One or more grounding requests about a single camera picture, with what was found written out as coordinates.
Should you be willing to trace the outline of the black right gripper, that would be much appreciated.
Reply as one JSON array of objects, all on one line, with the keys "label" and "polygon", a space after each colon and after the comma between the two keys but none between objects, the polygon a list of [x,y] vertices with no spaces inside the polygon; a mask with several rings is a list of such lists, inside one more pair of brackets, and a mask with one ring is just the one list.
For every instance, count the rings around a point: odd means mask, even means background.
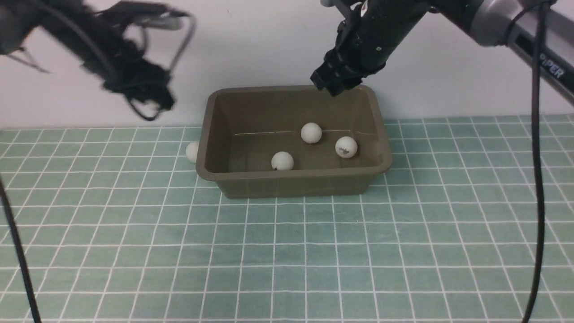
[{"label": "black right gripper", "polygon": [[389,49],[377,44],[363,28],[358,18],[349,18],[339,24],[334,47],[310,76],[318,90],[338,96],[386,66]]}]

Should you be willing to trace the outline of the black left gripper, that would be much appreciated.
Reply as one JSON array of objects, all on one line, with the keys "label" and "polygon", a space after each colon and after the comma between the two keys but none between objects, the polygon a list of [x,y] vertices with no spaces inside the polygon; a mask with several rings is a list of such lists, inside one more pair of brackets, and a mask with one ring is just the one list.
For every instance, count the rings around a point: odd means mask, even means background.
[{"label": "black left gripper", "polygon": [[122,95],[135,112],[138,112],[138,108],[133,101],[142,104],[150,102],[156,112],[168,112],[175,104],[169,88],[171,76],[162,66],[145,58],[147,49],[147,43],[143,47],[135,43],[102,45],[106,71],[102,88]]}]

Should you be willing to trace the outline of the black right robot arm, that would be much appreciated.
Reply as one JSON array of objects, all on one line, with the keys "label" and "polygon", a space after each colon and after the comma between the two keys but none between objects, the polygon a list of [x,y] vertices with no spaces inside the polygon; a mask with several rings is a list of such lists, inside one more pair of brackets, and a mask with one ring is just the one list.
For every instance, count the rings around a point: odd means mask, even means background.
[{"label": "black right robot arm", "polygon": [[310,76],[338,96],[381,71],[426,13],[442,14],[482,47],[511,49],[573,102],[573,20],[553,0],[322,0],[343,16],[334,47]]}]

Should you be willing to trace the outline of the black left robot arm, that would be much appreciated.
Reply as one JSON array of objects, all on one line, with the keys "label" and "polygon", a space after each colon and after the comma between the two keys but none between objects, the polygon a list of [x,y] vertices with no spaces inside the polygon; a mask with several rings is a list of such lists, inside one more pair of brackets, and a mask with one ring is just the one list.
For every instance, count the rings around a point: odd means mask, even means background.
[{"label": "black left robot arm", "polygon": [[133,40],[82,0],[3,0],[1,54],[20,50],[38,27],[98,76],[104,89],[123,96],[130,105],[152,102],[158,113],[174,106],[170,73],[148,61]]}]

